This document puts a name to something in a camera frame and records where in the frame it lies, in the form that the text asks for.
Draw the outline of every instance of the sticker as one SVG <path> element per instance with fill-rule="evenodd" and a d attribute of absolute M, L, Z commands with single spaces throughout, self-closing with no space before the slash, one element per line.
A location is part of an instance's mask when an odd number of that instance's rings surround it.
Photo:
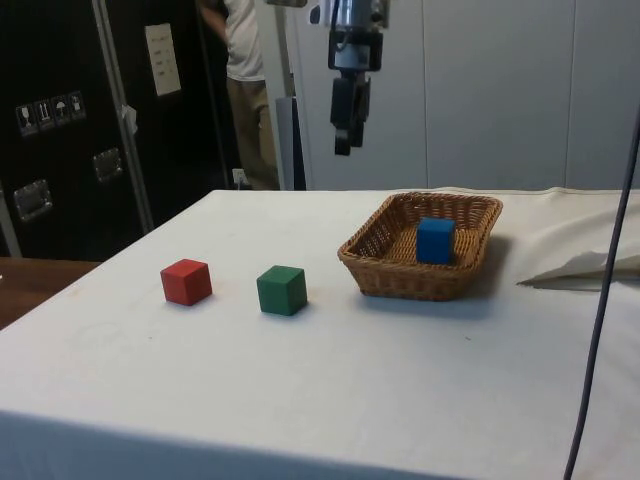
<path fill-rule="evenodd" d="M 69 109 L 71 110 L 72 120 L 84 120 L 87 118 L 87 111 L 84 108 L 84 100 L 80 92 L 69 94 Z"/>
<path fill-rule="evenodd" d="M 23 137 L 38 133 L 38 121 L 32 104 L 16 107 L 16 117 Z"/>
<path fill-rule="evenodd" d="M 53 116 L 56 120 L 56 124 L 60 127 L 66 125 L 71 121 L 71 112 L 69 110 L 69 99 L 66 95 L 60 95 L 59 97 L 53 97 L 51 99 L 51 106 L 53 107 Z"/>
<path fill-rule="evenodd" d="M 53 111 L 51 110 L 51 104 L 49 100 L 40 100 L 39 102 L 34 103 L 36 109 L 36 118 L 38 119 L 38 125 L 40 126 L 40 130 L 49 130 L 56 126 L 55 121 L 53 120 Z"/>
<path fill-rule="evenodd" d="M 171 25 L 151 25 L 144 27 L 147 36 L 147 47 L 151 59 L 151 72 L 156 85 L 156 94 L 161 97 L 169 93 L 179 92 L 180 74 L 176 63 L 176 52 L 173 48 Z"/>

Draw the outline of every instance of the khaki pants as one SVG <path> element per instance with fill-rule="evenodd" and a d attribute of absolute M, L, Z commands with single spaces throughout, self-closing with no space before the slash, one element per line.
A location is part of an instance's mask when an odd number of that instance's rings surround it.
<path fill-rule="evenodd" d="M 240 163 L 255 190 L 278 190 L 276 150 L 265 82 L 227 79 Z"/>

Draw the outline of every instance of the basket rim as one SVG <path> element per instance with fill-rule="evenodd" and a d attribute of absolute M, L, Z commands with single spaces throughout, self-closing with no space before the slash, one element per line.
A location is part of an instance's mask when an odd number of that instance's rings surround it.
<path fill-rule="evenodd" d="M 410 263 L 401 263 L 401 262 L 395 262 L 391 260 L 385 260 L 377 257 L 365 257 L 362 255 L 356 255 L 355 253 L 351 253 L 348 251 L 355 243 L 358 242 L 358 240 L 360 240 L 360 238 L 362 238 L 362 236 L 371 227 L 373 222 L 382 214 L 382 212 L 384 212 L 387 208 L 389 208 L 389 205 L 396 198 L 416 197 L 416 196 L 432 197 L 437 199 L 444 198 L 446 200 L 451 200 L 451 201 L 461 200 L 461 199 L 464 199 L 465 201 L 478 200 L 487 204 L 487 210 L 484 214 L 485 218 L 489 217 L 487 226 L 485 230 L 482 232 L 482 236 L 480 237 L 480 240 L 478 242 L 478 249 L 477 249 L 476 255 L 474 256 L 471 262 L 465 265 L 453 265 L 453 266 L 424 264 L 424 263 L 410 264 Z M 403 193 L 390 195 L 382 203 L 382 205 L 367 219 L 365 224 L 362 225 L 358 229 L 358 231 L 354 235 L 352 235 L 351 238 L 349 238 L 349 240 L 347 240 L 340 247 L 340 249 L 338 250 L 338 257 L 347 266 L 375 264 L 376 268 L 382 268 L 385 270 L 386 269 L 397 270 L 398 268 L 403 268 L 403 269 L 406 269 L 407 272 L 414 272 L 414 273 L 421 273 L 421 272 L 427 273 L 427 272 L 434 272 L 434 271 L 464 272 L 464 271 L 474 270 L 479 265 L 480 254 L 484 250 L 486 246 L 485 244 L 489 240 L 491 231 L 493 230 L 493 227 L 497 222 L 498 217 L 500 216 L 500 213 L 502 213 L 502 208 L 503 208 L 503 203 L 501 200 L 498 200 L 497 198 L 494 198 L 491 196 L 483 196 L 483 195 L 460 195 L 460 194 L 430 193 L 430 192 L 403 192 Z"/>

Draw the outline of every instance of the blue cube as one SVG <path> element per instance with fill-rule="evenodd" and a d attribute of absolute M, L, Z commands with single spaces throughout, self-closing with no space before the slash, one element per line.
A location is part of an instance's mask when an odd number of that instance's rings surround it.
<path fill-rule="evenodd" d="M 423 218 L 416 236 L 418 263 L 449 265 L 453 263 L 456 222 L 447 218 Z"/>

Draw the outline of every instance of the wooden block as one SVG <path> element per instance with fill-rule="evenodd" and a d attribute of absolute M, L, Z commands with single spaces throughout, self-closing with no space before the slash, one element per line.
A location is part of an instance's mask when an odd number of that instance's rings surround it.
<path fill-rule="evenodd" d="M 275 266 L 258 280 L 260 309 L 291 316 L 307 304 L 307 284 L 301 268 Z"/>
<path fill-rule="evenodd" d="M 160 272 L 164 296 L 169 302 L 195 305 L 212 293 L 209 266 L 195 260 L 180 260 Z"/>
<path fill-rule="evenodd" d="M 456 222 L 447 218 L 423 218 L 416 235 L 419 263 L 449 265 L 453 261 Z"/>

